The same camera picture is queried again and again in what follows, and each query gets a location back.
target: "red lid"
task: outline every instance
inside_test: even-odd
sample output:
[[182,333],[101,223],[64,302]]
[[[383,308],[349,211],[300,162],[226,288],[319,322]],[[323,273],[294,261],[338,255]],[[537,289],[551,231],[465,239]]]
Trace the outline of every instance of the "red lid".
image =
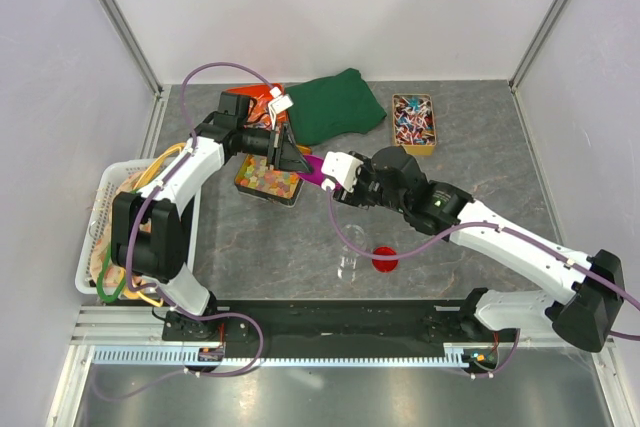
[[[393,250],[391,247],[386,247],[386,246],[378,247],[376,250],[373,251],[373,253],[376,255],[396,255],[395,250]],[[397,260],[372,259],[371,263],[373,264],[373,266],[376,268],[378,272],[391,272],[398,265]]]

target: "green cloth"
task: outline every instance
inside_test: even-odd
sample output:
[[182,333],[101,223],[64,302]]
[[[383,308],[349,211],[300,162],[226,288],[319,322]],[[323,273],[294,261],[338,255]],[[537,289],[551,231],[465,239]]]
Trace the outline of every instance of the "green cloth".
[[386,117],[356,69],[287,88],[293,106],[287,111],[301,145],[317,145],[347,132],[366,134]]

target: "white wall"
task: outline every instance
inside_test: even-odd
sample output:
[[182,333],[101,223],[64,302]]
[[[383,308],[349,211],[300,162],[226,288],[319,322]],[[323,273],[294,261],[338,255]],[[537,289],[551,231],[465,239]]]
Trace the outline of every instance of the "white wall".
[[[617,254],[640,296],[640,0],[571,0],[521,98],[566,241]],[[640,313],[615,328],[640,334]],[[640,346],[618,344],[640,398]]]
[[97,0],[0,0],[3,425],[44,424],[100,174],[136,155],[151,105]]
[[[506,79],[552,0],[118,0],[160,80],[215,60],[271,79]],[[195,82],[246,81],[206,71]]]

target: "metal corner post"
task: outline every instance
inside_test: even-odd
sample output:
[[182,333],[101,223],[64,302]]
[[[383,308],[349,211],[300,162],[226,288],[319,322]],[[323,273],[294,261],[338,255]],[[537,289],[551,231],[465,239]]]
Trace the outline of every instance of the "metal corner post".
[[120,39],[124,43],[125,47],[133,57],[134,62],[140,69],[140,73],[142,74],[145,82],[151,89],[154,94],[159,94],[162,92],[162,84],[156,77],[149,61],[144,55],[144,52],[140,48],[138,41],[136,40],[127,20],[125,19],[120,7],[116,0],[99,0],[104,8],[109,20],[113,24],[113,27],[116,29],[116,32],[120,36]]
[[553,2],[551,3],[551,6],[549,7],[549,10],[547,10],[544,19],[542,19],[540,27],[538,27],[538,30],[533,36],[533,40],[531,40],[529,47],[527,47],[524,56],[520,60],[520,63],[518,64],[513,77],[511,77],[511,79],[509,80],[509,86],[512,90],[517,89],[522,82],[522,79],[527,74],[529,67],[538,55],[538,52],[544,45],[547,37],[553,30],[553,27],[556,25],[556,22],[560,18],[560,15],[567,6],[568,1],[569,0],[553,0]]

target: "green hose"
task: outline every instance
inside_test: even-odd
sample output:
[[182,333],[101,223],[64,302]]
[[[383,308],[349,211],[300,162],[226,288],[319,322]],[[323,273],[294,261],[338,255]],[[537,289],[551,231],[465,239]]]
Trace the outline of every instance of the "green hose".
[[116,287],[116,290],[113,294],[107,295],[104,293],[102,283],[104,282],[104,276],[107,273],[107,269],[109,268],[109,260],[111,260],[111,242],[109,242],[109,245],[107,245],[107,254],[104,256],[104,260],[102,261],[102,270],[98,275],[98,282],[96,282],[96,290],[98,291],[98,297],[100,297],[100,299],[103,302],[106,302],[107,304],[110,304],[111,302],[114,302],[118,299],[118,296],[122,292],[122,289],[124,289],[124,284],[127,283],[127,279],[125,276],[122,278],[122,280],[118,284],[118,287]]

